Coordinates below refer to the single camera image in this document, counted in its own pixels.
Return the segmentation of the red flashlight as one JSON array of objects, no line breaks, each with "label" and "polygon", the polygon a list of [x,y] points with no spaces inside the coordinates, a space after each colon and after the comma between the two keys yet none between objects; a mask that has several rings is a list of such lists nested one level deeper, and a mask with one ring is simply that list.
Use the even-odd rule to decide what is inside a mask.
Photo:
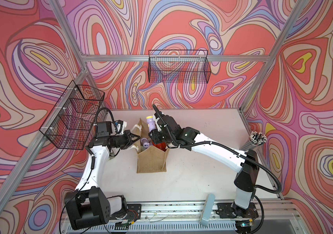
[{"label": "red flashlight", "polygon": [[153,146],[155,146],[156,148],[158,148],[158,149],[160,149],[164,152],[167,150],[167,146],[166,146],[165,142],[161,142],[161,143],[158,143],[158,144],[153,144]]}]

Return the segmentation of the purple flashlight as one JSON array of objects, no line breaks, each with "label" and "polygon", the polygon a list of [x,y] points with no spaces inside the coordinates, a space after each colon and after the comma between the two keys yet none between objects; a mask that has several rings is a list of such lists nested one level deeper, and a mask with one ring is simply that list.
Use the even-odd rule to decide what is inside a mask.
[{"label": "purple flashlight", "polygon": [[154,116],[148,116],[148,117],[146,117],[146,120],[147,120],[148,128],[149,128],[150,132],[157,129],[157,124],[155,122]]},{"label": "purple flashlight", "polygon": [[152,142],[150,142],[147,138],[142,138],[141,144],[145,149],[147,149],[152,145]]}]

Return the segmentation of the burlap tote bag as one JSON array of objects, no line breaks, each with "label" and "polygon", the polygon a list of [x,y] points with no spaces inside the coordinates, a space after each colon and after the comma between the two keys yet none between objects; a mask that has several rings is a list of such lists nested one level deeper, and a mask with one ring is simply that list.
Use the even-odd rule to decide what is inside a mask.
[{"label": "burlap tote bag", "polygon": [[[141,137],[141,139],[148,137],[148,125],[139,119],[138,123],[134,125],[131,132]],[[150,146],[147,149],[143,147],[141,139],[132,145],[131,148],[135,149],[137,153],[137,171],[138,174],[145,173],[161,173],[167,171],[167,156],[169,149],[166,151],[160,150],[155,146]]]}]

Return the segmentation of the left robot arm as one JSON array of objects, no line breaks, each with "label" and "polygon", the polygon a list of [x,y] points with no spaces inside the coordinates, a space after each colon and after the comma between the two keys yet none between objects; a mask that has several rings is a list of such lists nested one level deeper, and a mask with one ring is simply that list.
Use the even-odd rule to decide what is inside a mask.
[{"label": "left robot arm", "polygon": [[126,221],[137,217],[128,209],[123,195],[107,198],[100,186],[106,163],[116,157],[112,151],[126,150],[141,137],[126,129],[124,121],[112,118],[99,122],[98,116],[103,110],[113,115],[107,107],[96,112],[95,135],[85,147],[88,152],[85,170],[75,190],[67,193],[64,199],[63,211],[67,212],[73,230],[86,232],[91,227],[107,224],[110,219]]}]

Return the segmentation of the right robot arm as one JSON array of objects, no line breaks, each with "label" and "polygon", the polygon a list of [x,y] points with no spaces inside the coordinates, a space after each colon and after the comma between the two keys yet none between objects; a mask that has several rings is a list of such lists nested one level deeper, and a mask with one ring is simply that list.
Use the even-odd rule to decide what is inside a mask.
[{"label": "right robot arm", "polygon": [[[258,162],[255,151],[236,150],[214,141],[194,128],[181,128],[173,117],[162,113],[155,104],[152,107],[155,111],[153,118],[156,120],[157,129],[151,130],[149,136],[155,143],[164,142],[170,149],[186,149],[206,155],[236,173],[234,179],[236,194],[234,202],[227,210],[229,218],[244,218],[248,214],[250,202],[255,198],[257,189],[271,194],[281,192],[281,182],[270,169]],[[260,169],[274,180],[275,189],[256,184]]]}]

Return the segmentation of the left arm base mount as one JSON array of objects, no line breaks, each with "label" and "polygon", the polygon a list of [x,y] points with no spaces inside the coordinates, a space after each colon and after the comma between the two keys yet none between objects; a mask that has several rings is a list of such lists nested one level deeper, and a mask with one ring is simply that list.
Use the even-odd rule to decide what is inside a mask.
[{"label": "left arm base mount", "polygon": [[111,215],[110,221],[137,221],[141,218],[142,205],[140,203],[128,204],[126,208]]}]

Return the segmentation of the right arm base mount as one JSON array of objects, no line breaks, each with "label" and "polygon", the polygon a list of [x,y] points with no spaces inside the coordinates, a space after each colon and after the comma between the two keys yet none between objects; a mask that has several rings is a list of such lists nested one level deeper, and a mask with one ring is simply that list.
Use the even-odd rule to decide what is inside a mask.
[{"label": "right arm base mount", "polygon": [[217,203],[215,212],[220,218],[256,219],[259,217],[253,202],[249,204],[247,209],[241,208],[234,203]]}]

